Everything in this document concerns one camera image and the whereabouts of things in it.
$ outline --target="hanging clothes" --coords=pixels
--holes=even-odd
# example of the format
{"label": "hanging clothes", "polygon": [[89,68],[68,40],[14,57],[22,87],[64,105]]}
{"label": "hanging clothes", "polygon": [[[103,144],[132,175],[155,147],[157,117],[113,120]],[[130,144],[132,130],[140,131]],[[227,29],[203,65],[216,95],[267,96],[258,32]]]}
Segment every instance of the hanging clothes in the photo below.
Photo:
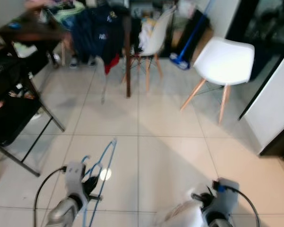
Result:
{"label": "hanging clothes", "polygon": [[106,73],[110,66],[118,63],[124,43],[124,30],[122,18],[109,5],[85,9],[77,14],[71,36],[82,61],[86,61],[89,56],[99,56],[106,66]]}

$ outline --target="black cable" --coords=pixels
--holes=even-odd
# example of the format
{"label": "black cable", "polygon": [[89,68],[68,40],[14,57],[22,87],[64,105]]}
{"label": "black cable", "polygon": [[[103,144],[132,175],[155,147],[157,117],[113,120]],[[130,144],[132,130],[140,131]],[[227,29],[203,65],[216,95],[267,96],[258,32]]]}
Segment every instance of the black cable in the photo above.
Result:
{"label": "black cable", "polygon": [[259,219],[259,214],[257,213],[257,210],[256,210],[254,204],[249,200],[249,198],[248,198],[246,195],[244,195],[242,192],[240,192],[238,189],[235,189],[235,188],[233,188],[233,187],[226,186],[226,185],[223,185],[223,187],[224,187],[225,189],[230,189],[230,190],[232,190],[233,192],[236,192],[236,193],[240,194],[242,197],[244,197],[244,199],[246,199],[246,201],[250,204],[251,208],[253,209],[253,211],[254,211],[254,213],[255,213],[255,215],[256,215],[257,227],[260,227],[260,226],[261,226],[261,223],[260,223],[260,219]]}
{"label": "black cable", "polygon": [[43,185],[46,183],[46,181],[52,176],[54,175],[55,173],[59,172],[59,171],[63,171],[65,172],[66,171],[66,166],[62,166],[60,167],[59,169],[56,169],[55,171],[53,171],[51,174],[49,174],[45,179],[44,181],[42,182],[42,184],[40,185],[38,191],[37,191],[37,194],[36,194],[36,197],[35,197],[35,201],[34,201],[34,217],[33,217],[33,227],[37,227],[37,212],[36,212],[36,206],[37,206],[37,202],[38,202],[38,197],[39,197],[39,194],[40,194],[40,191],[43,187]]}

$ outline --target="red cloth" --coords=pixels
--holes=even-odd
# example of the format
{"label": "red cloth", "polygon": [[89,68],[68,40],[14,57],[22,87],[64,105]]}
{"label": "red cloth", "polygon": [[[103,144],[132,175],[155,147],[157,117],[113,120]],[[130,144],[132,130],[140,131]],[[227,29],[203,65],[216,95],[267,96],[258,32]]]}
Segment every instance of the red cloth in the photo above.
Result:
{"label": "red cloth", "polygon": [[117,53],[115,55],[115,57],[112,59],[112,61],[109,64],[104,66],[106,75],[109,73],[109,71],[112,67],[114,67],[116,64],[119,63],[119,59],[120,59],[120,57],[119,57],[119,54]]}

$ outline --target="tile grout line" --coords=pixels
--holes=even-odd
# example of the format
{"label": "tile grout line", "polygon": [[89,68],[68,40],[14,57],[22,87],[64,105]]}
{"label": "tile grout line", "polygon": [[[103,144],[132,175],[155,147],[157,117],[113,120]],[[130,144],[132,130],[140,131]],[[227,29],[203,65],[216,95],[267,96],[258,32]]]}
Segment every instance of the tile grout line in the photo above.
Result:
{"label": "tile grout line", "polygon": [[213,160],[212,153],[210,152],[209,146],[208,146],[208,144],[207,144],[207,138],[206,138],[206,137],[205,137],[205,135],[204,135],[204,132],[203,132],[203,129],[202,129],[202,126],[201,126],[201,123],[200,123],[200,119],[199,119],[199,117],[198,117],[198,114],[197,114],[197,113],[195,113],[195,115],[196,115],[196,117],[197,117],[197,120],[198,120],[198,122],[199,122],[199,125],[200,125],[200,128],[201,128],[201,131],[202,131],[202,133],[203,133],[204,140],[205,140],[205,144],[206,144],[206,146],[207,146],[207,149],[208,149],[208,152],[209,152],[210,158],[212,159],[214,169],[215,169],[216,174],[217,174],[217,176],[218,176],[218,178],[219,178],[218,170],[217,170],[216,164],[215,164],[215,162],[214,162],[214,160]]}
{"label": "tile grout line", "polygon": [[[33,211],[32,208],[25,208],[25,207],[0,207],[0,210],[23,210],[23,211]],[[38,208],[39,211],[48,211],[50,209],[46,208]],[[145,214],[154,214],[155,211],[130,211],[130,210],[97,210],[101,212],[119,212],[119,213],[145,213]],[[238,214],[234,213],[231,214],[232,216],[254,216],[254,214]],[[260,216],[284,216],[284,213],[259,213]]]}
{"label": "tile grout line", "polygon": [[[87,93],[86,93],[86,95],[85,95],[85,99],[84,99],[84,102],[83,102],[83,105],[82,105],[82,108],[81,108],[79,117],[78,117],[78,119],[77,119],[77,122],[76,122],[76,125],[75,125],[75,128],[74,128],[74,132],[75,132],[76,129],[77,129],[77,125],[78,125],[78,122],[79,122],[79,120],[80,120],[81,113],[82,113],[82,111],[83,111],[83,108],[84,108],[84,105],[85,105],[87,96],[88,96],[88,94],[89,94],[89,89],[90,89],[91,83],[92,83],[92,81],[93,81],[93,79],[94,79],[94,76],[95,76],[95,73],[96,73],[96,69],[97,69],[97,66],[95,67],[93,77],[92,77],[92,79],[91,79],[91,81],[90,81],[88,91],[87,91]],[[63,161],[62,161],[62,165],[64,165],[65,159],[66,159],[66,157],[67,157],[67,155],[68,155],[68,153],[69,153],[69,151],[70,151],[71,143],[72,143],[73,138],[74,138],[74,132],[73,132],[73,134],[72,134],[72,136],[71,136],[71,140],[70,140],[70,143],[69,143],[69,145],[68,145],[68,147],[67,147],[67,151],[66,151],[65,156],[64,156],[64,159],[63,159]],[[59,180],[60,175],[61,175],[61,172],[58,174],[57,180],[56,180],[56,182],[55,182],[55,184],[54,184],[54,187],[53,187],[53,190],[52,190],[52,194],[51,194],[51,197],[50,197],[50,199],[49,199],[49,201],[48,201],[46,210],[48,210],[48,207],[49,207],[49,205],[50,205],[50,203],[51,203],[51,200],[52,200],[52,197],[53,197],[53,193],[54,193],[54,191],[55,191],[55,189],[56,189],[56,186],[57,186],[57,183],[58,183],[58,180]],[[45,219],[45,218],[46,218],[46,213],[45,213],[45,215],[44,215],[44,217],[43,217],[43,219],[42,219],[41,226],[43,226],[43,223],[44,223],[44,219]]]}
{"label": "tile grout line", "polygon": [[139,156],[139,140],[140,140],[140,136],[139,136],[139,101],[140,101],[140,83],[139,83],[139,74],[137,73],[137,83],[138,83],[138,97],[137,97],[137,170],[138,170],[138,192],[137,192],[137,210],[138,210],[138,214],[137,214],[137,227],[139,227],[139,219],[140,219],[140,215],[139,215],[139,210],[140,210],[140,204],[139,204],[139,201],[140,201],[140,167],[139,167],[139,162],[140,162],[140,156]]}
{"label": "tile grout line", "polygon": [[[32,134],[21,134],[21,135],[39,135],[39,134],[35,134],[35,133],[32,133]],[[71,134],[71,133],[67,133],[67,134],[55,134],[55,133],[49,133],[49,134],[43,134],[43,135],[54,135],[54,136],[123,136],[123,137],[166,137],[166,138],[196,138],[196,139],[246,139],[246,137],[213,137],[213,136],[210,136],[210,137],[200,137],[200,136],[156,136],[156,135],[139,135],[139,134],[136,134],[136,135],[122,135],[122,134],[116,134],[116,133],[112,133],[112,134],[81,134],[81,133],[78,133],[78,134]]]}

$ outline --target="blue mop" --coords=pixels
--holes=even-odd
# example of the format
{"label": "blue mop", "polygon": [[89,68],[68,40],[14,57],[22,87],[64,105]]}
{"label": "blue mop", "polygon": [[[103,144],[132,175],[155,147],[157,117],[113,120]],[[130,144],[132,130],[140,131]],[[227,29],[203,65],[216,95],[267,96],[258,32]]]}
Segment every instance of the blue mop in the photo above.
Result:
{"label": "blue mop", "polygon": [[206,19],[206,15],[209,11],[209,8],[211,7],[211,5],[213,4],[214,0],[210,0],[208,5],[206,6],[206,9],[204,11],[204,14],[201,16],[200,20],[198,21],[197,25],[195,26],[195,29],[193,30],[192,34],[190,35],[185,47],[183,48],[183,50],[181,51],[180,55],[177,55],[176,53],[171,53],[169,56],[169,59],[175,63],[180,69],[182,70],[188,70],[190,69],[190,62],[186,61],[185,59],[183,59],[183,56],[190,44],[190,42],[193,40],[196,32],[198,31],[199,27],[201,26],[201,24],[205,21]]}

